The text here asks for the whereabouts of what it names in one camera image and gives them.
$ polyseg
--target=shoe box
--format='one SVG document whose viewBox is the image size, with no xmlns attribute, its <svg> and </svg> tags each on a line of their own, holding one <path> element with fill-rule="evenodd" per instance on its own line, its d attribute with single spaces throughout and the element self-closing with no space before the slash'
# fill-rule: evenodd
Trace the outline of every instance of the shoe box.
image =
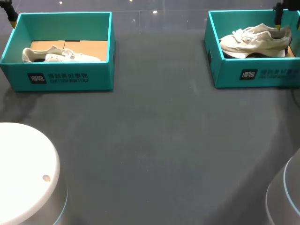
<svg viewBox="0 0 300 225">
<path fill-rule="evenodd" d="M 225 58 L 219 39 L 233 31 L 261 23 L 274 27 L 273 10 L 209 11 L 204 45 L 216 88 L 299 87 L 300 31 L 299 11 L 285 10 L 281 27 L 289 25 L 292 41 L 284 58 Z"/>
<path fill-rule="evenodd" d="M 23 63 L 22 52 L 51 46 L 99 62 Z M 115 38 L 111 12 L 24 13 L 18 17 L 0 67 L 15 91 L 112 90 Z"/>
</svg>

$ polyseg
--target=small hole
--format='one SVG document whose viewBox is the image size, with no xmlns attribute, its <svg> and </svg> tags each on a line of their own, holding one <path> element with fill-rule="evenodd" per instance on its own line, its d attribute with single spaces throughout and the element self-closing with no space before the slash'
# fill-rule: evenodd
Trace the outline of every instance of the small hole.
<svg viewBox="0 0 300 225">
<path fill-rule="evenodd" d="M 50 177 L 48 175 L 44 175 L 43 176 L 43 180 L 46 181 L 46 182 L 50 182 L 51 181 L 51 179 L 50 179 Z"/>
</svg>

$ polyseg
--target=box label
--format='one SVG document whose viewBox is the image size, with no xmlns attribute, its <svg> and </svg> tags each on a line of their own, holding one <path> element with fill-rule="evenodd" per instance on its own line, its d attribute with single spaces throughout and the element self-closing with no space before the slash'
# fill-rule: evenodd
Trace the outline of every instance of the box label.
<svg viewBox="0 0 300 225">
<path fill-rule="evenodd" d="M 43 73 L 28 73 L 27 75 L 32 84 L 47 83 Z"/>
<path fill-rule="evenodd" d="M 88 83 L 86 73 L 54 73 L 48 74 L 50 83 Z"/>
<path fill-rule="evenodd" d="M 258 76 L 259 79 L 296 79 L 300 75 L 296 69 L 263 69 Z"/>
<path fill-rule="evenodd" d="M 257 69 L 244 69 L 240 74 L 240 80 L 254 80 L 257 74 Z"/>
</svg>

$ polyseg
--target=shoe sole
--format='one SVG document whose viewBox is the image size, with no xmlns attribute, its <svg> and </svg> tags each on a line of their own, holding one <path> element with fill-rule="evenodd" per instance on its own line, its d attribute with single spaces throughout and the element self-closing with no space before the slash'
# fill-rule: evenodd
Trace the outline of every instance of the shoe sole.
<svg viewBox="0 0 300 225">
<path fill-rule="evenodd" d="M 234 58 L 237 59 L 245 59 L 247 58 L 249 55 L 253 54 L 253 53 L 258 53 L 258 54 L 262 54 L 265 55 L 267 57 L 277 57 L 277 58 L 284 58 L 285 57 L 285 49 L 283 50 L 270 50 L 270 49 L 262 49 L 259 50 L 257 52 L 245 52 L 245 53 L 236 53 L 236 52 L 228 52 L 228 51 L 224 51 L 222 50 L 224 53 L 226 53 L 227 55 L 230 55 Z"/>
</svg>

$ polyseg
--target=black logo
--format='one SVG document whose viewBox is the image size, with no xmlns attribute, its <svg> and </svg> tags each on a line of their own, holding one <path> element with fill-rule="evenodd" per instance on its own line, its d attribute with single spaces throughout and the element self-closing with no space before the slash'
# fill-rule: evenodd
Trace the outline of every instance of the black logo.
<svg viewBox="0 0 300 225">
<path fill-rule="evenodd" d="M 208 54 L 207 54 L 207 58 L 208 58 L 208 63 L 211 63 L 211 53 L 210 53 L 210 49 L 208 50 Z"/>
<path fill-rule="evenodd" d="M 42 73 L 28 73 L 27 75 L 32 84 L 47 83 Z"/>
<path fill-rule="evenodd" d="M 240 75 L 240 80 L 254 80 L 257 69 L 244 69 Z"/>
</svg>

